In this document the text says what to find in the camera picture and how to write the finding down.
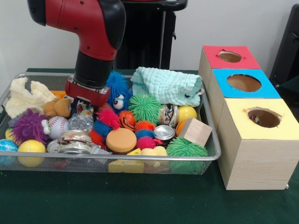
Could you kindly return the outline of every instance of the blue box top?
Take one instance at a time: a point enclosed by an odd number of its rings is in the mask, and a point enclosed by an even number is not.
[[[260,69],[213,69],[226,98],[281,98]]]

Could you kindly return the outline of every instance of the black stand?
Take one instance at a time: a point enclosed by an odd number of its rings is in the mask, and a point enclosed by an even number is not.
[[[114,69],[136,69],[139,66],[169,69],[176,16],[187,0],[123,2],[127,24]]]

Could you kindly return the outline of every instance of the metal basket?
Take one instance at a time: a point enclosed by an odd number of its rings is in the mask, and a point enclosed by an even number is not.
[[[30,81],[45,84],[50,90],[64,90],[68,73],[27,72],[16,78],[27,76]],[[0,98],[0,139],[5,138],[10,117],[5,112],[9,99],[9,88]],[[0,166],[0,170],[18,171],[60,171],[60,172],[123,172],[123,173],[159,173],[159,174],[196,174],[202,175],[212,161],[221,155],[218,137],[214,128],[209,103],[204,93],[202,107],[198,113],[202,122],[213,128],[206,148],[208,157],[173,157],[173,156],[135,156],[135,155],[96,155],[96,154],[52,154],[52,153],[19,153],[0,152],[1,159],[11,159],[11,165]],[[26,167],[19,160],[29,163],[41,163],[36,167]]]

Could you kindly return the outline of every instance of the yellow box top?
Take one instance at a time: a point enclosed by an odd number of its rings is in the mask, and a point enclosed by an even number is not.
[[[299,123],[283,99],[225,101],[242,139],[299,140]]]

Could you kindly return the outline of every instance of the red box top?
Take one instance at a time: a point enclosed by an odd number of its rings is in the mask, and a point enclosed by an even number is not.
[[[246,46],[203,46],[212,69],[261,69]]]

